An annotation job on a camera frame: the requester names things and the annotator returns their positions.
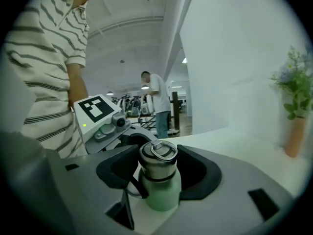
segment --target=white table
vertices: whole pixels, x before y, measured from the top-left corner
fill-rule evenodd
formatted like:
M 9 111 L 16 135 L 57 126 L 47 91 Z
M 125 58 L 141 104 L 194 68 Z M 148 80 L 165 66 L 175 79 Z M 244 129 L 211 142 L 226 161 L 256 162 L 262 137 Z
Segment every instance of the white table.
M 283 148 L 231 128 L 165 140 L 246 161 L 279 183 L 293 197 L 302 193 L 312 173 L 311 160 L 300 155 L 290 158 Z
M 281 147 L 230 128 L 165 140 L 248 162 L 274 179 L 294 198 L 302 193 L 311 175 L 311 160 L 301 156 L 290 158 Z M 130 204 L 135 231 L 140 234 L 153 233 L 175 211 L 154 211 L 144 200 L 133 197 L 130 197 Z

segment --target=green water bottle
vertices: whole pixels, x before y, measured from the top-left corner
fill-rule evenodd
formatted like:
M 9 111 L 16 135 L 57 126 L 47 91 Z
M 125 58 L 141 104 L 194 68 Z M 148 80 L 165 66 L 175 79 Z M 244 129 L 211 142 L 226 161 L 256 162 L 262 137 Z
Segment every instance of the green water bottle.
M 143 145 L 139 154 L 138 181 L 148 192 L 145 199 L 148 206 L 161 212 L 176 207 L 181 192 L 177 148 L 170 142 L 156 140 Z

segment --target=white t-shirt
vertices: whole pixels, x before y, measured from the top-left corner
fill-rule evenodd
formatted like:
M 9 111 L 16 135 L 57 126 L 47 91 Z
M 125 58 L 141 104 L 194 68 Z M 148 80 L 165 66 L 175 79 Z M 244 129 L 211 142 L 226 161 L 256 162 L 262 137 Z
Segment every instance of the white t-shirt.
M 152 91 L 158 91 L 158 94 L 153 95 L 153 105 L 156 113 L 170 111 L 171 103 L 168 99 L 166 85 L 162 78 L 157 74 L 151 74 L 150 86 Z

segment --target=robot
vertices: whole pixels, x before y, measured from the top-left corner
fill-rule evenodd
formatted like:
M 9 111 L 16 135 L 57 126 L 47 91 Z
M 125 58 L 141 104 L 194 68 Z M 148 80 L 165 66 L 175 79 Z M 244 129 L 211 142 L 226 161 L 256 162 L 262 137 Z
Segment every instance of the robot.
M 148 130 L 131 125 L 124 110 L 103 95 L 95 95 L 74 103 L 75 117 L 89 154 L 132 143 L 129 139 L 144 137 L 156 140 Z

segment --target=potted plant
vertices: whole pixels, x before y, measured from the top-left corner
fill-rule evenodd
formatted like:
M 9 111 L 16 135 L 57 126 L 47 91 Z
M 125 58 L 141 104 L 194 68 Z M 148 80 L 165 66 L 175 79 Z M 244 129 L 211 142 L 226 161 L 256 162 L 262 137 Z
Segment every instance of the potted plant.
M 290 138 L 285 152 L 296 157 L 301 148 L 308 111 L 313 110 L 313 62 L 312 50 L 306 47 L 306 54 L 300 55 L 293 46 L 288 52 L 287 62 L 272 76 L 275 84 L 292 97 L 284 108 L 293 121 Z

